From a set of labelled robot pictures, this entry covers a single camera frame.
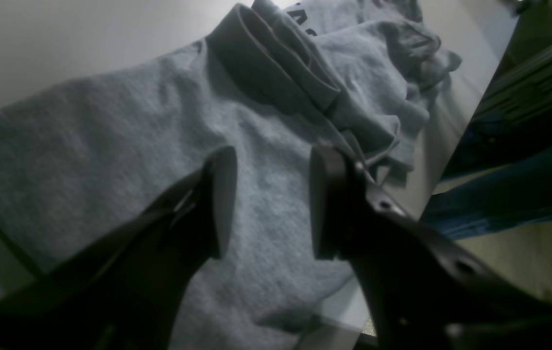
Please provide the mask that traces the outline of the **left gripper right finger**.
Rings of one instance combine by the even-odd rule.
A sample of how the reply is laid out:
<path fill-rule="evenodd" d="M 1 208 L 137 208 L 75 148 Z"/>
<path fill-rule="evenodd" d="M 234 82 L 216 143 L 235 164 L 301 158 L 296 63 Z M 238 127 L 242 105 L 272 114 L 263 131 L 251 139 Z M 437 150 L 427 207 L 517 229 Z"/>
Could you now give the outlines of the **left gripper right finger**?
<path fill-rule="evenodd" d="M 316 259 L 341 259 L 360 284 L 379 350 L 552 350 L 552 304 L 413 221 L 389 197 L 373 206 L 361 162 L 310 153 Z"/>

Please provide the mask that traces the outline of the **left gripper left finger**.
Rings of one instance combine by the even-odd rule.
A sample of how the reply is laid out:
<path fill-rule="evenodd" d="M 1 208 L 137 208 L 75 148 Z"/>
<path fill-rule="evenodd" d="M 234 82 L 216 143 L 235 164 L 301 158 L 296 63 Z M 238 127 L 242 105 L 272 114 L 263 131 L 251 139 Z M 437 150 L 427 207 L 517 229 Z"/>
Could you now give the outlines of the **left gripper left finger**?
<path fill-rule="evenodd" d="M 134 220 L 0 299 L 3 350 L 165 350 L 192 276 L 225 256 L 238 158 L 232 146 Z"/>

